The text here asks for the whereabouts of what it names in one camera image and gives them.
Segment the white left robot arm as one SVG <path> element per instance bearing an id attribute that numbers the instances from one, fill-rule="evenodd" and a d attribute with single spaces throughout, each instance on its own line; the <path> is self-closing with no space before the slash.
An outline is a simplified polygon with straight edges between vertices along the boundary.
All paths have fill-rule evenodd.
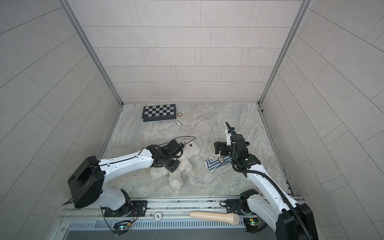
<path id="1" fill-rule="evenodd" d="M 86 158 L 69 177 L 68 185 L 72 198 L 65 204 L 74 204 L 82 209 L 96 204 L 103 209 L 110 209 L 122 215 L 130 213 L 133 203 L 128 193 L 116 190 L 107 182 L 130 172 L 165 167 L 174 172 L 180 164 L 185 144 L 171 140 L 165 146 L 150 145 L 139 152 L 112 159 Z"/>

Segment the blue white striped shirt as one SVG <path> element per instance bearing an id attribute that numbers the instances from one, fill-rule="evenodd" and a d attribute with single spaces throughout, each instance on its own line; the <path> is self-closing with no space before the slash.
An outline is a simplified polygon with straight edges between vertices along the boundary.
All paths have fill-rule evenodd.
<path id="1" fill-rule="evenodd" d="M 216 158 L 210 157 L 207 160 L 205 160 L 206 167 L 211 174 L 218 168 L 224 167 L 226 165 L 230 165 L 231 162 L 232 162 L 232 159 L 231 157 L 228 157 L 228 156 L 219 156 Z"/>

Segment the white fluffy teddy bear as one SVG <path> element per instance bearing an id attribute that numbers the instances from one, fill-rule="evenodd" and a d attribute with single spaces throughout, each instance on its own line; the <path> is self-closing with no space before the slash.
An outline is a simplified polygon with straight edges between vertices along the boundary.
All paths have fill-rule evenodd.
<path id="1" fill-rule="evenodd" d="M 182 173 L 191 174 L 193 171 L 193 166 L 190 162 L 192 157 L 195 157 L 199 154 L 200 148 L 196 144 L 189 144 L 187 146 L 186 153 L 184 153 L 180 158 L 180 164 L 176 170 L 171 173 L 166 168 L 151 168 L 150 176 L 153 180 L 163 179 L 165 176 L 168 176 L 169 185 L 173 189 L 180 189 L 184 184 L 182 179 Z"/>

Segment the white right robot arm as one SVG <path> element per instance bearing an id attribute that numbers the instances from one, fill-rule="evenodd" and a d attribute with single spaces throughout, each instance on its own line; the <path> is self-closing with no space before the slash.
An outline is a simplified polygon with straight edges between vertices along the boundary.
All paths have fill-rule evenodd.
<path id="1" fill-rule="evenodd" d="M 231 158 L 233 169 L 244 174 L 257 188 L 241 195 L 242 210 L 257 214 L 278 240 L 317 240 L 314 214 L 307 204 L 299 204 L 270 177 L 261 161 L 248 150 L 249 142 L 240 134 L 227 133 L 226 142 L 215 142 L 215 153 Z"/>

